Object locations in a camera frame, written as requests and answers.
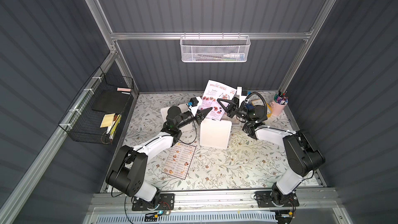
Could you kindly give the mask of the yellow tray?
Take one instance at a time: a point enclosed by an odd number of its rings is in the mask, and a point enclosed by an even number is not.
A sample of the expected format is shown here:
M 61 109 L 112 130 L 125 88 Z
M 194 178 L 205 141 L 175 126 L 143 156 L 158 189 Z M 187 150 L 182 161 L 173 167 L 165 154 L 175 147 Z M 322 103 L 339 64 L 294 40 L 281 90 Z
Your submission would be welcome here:
M 259 119 L 264 118 L 266 120 L 271 117 L 272 111 L 268 103 L 264 103 L 261 99 L 256 99 L 252 100 L 251 104 L 254 107 L 255 116 Z

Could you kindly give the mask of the pink special menu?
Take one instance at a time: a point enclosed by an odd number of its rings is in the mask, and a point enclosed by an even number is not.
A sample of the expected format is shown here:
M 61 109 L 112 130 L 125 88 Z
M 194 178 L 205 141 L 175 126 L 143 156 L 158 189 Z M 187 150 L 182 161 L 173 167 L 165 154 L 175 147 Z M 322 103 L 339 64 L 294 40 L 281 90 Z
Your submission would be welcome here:
M 212 110 L 206 117 L 212 120 L 221 120 L 222 116 L 225 114 L 225 111 L 217 102 L 217 100 L 231 100 L 234 98 L 235 93 L 235 88 L 223 83 L 209 80 L 202 95 L 202 105 L 199 107 L 199 109 L 203 110 L 211 107 Z

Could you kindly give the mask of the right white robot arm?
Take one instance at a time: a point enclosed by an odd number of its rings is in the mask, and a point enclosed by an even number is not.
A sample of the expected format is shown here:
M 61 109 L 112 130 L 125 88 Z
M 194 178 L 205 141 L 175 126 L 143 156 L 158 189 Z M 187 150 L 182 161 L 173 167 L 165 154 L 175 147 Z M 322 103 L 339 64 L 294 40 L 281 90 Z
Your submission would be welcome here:
M 305 130 L 285 131 L 272 128 L 267 120 L 268 106 L 258 92 L 239 95 L 231 100 L 218 98 L 217 102 L 229 118 L 242 119 L 242 130 L 252 139 L 267 141 L 284 148 L 289 167 L 273 184 L 270 196 L 266 197 L 276 207 L 295 207 L 295 190 L 325 163 L 325 157 L 312 136 Z

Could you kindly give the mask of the white tube in basket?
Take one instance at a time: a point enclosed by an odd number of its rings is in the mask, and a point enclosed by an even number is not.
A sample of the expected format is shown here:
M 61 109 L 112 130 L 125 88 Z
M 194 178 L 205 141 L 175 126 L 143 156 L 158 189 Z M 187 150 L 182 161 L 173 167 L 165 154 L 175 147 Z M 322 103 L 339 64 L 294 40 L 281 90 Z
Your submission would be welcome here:
M 222 58 L 226 61 L 232 62 L 246 62 L 245 54 L 243 53 L 230 53 L 222 55 Z

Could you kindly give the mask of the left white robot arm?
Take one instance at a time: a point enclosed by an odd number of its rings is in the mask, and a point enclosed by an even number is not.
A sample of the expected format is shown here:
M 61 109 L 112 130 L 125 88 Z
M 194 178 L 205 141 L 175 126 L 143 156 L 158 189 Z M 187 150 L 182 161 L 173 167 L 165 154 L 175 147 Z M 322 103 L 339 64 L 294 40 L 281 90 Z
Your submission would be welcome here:
M 181 112 L 178 106 L 167 111 L 166 122 L 158 135 L 134 147 L 124 145 L 118 150 L 105 182 L 128 197 L 135 197 L 155 208 L 160 202 L 160 189 L 145 181 L 148 162 L 179 141 L 181 128 L 196 122 L 200 124 L 212 108 Z

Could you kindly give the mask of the yellow sticky notepad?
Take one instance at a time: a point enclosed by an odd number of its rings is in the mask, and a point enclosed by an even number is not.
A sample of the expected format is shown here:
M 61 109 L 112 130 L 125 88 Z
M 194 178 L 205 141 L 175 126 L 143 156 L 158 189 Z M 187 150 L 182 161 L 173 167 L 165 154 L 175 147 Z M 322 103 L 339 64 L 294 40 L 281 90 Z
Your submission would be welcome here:
M 103 117 L 100 128 L 107 128 L 109 126 L 112 126 L 114 119 L 115 119 L 115 114 L 106 114 Z

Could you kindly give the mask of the white rack panel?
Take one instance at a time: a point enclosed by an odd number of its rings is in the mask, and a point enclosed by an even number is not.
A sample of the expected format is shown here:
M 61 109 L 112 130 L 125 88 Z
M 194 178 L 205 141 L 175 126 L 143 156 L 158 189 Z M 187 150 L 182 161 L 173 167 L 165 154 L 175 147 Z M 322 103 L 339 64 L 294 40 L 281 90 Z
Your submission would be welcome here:
M 231 128 L 231 121 L 206 118 L 200 126 L 200 145 L 216 149 L 227 149 Z
M 178 105 L 177 107 L 180 109 L 180 111 L 181 111 L 182 113 L 185 113 L 185 112 L 187 112 L 187 111 L 189 110 L 188 107 L 187 107 L 187 105 L 185 105 L 185 104 L 180 104 L 180 105 Z M 166 121 L 168 121 L 168 120 L 171 118 L 171 115 L 169 114 L 169 109 L 170 109 L 170 108 L 171 108 L 171 107 L 169 106 L 169 107 L 164 107 L 164 108 L 161 108 L 161 109 L 160 109 L 160 113 L 161 113 L 163 122 L 166 122 Z M 182 132 L 188 132 L 188 131 L 192 131 L 192 130 L 194 129 L 194 127 L 193 127 L 193 124 L 190 123 L 190 124 L 185 125 L 185 126 L 179 128 L 179 129 L 180 129 Z
M 229 121 L 231 121 L 233 125 L 240 125 L 241 124 L 239 119 L 237 119 L 236 117 L 230 118 Z

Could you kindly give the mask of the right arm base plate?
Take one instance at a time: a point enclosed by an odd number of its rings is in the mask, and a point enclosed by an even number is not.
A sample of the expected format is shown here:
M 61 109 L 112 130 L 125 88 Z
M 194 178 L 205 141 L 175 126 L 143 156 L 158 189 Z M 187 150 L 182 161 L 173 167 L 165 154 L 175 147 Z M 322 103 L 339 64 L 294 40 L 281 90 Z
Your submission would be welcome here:
M 256 191 L 254 200 L 257 202 L 258 207 L 298 207 L 300 203 L 296 196 L 295 191 L 288 195 L 283 195 L 278 190 L 262 190 Z

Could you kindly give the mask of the black notebook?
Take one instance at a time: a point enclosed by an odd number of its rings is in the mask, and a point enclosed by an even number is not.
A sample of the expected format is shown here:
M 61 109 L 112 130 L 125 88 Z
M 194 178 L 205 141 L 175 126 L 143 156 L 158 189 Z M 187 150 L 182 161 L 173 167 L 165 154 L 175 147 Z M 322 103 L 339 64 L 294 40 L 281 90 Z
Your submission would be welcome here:
M 104 90 L 94 101 L 92 110 L 106 114 L 121 114 L 130 96 L 126 92 Z

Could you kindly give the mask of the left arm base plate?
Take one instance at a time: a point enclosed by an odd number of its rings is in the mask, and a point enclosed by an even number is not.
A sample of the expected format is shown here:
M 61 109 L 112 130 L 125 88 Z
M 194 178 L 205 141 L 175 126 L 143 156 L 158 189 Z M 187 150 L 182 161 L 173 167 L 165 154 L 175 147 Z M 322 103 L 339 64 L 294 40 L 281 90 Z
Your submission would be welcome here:
M 132 211 L 172 211 L 175 204 L 175 194 L 160 193 L 151 202 L 136 197 L 132 200 Z

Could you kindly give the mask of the pink pen cup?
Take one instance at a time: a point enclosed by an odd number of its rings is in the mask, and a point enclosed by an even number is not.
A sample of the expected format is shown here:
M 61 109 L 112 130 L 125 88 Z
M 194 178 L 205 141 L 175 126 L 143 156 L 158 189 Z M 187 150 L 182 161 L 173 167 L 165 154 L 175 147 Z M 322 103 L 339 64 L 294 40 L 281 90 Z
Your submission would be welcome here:
M 283 105 L 283 104 L 281 105 L 274 101 L 271 101 L 269 106 L 271 108 L 272 116 L 279 116 L 283 112 L 284 108 L 286 107 L 286 105 Z

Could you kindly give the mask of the yellow patterned roll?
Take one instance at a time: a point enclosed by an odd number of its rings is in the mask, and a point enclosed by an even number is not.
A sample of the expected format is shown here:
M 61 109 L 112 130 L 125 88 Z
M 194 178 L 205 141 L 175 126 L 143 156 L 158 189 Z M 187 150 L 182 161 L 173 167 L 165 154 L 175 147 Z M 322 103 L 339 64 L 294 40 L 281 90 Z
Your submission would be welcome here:
M 112 124 L 107 128 L 106 134 L 109 136 L 110 140 L 114 139 L 120 121 L 121 121 L 121 114 L 115 115 Z

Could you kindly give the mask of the left Dim Sum menu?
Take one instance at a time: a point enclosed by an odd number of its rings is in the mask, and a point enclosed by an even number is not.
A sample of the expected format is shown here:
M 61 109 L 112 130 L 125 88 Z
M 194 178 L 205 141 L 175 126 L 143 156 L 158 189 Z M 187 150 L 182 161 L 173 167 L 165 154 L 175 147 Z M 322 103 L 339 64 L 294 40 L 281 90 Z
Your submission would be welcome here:
M 196 146 L 178 142 L 171 148 L 162 173 L 185 180 L 196 148 Z

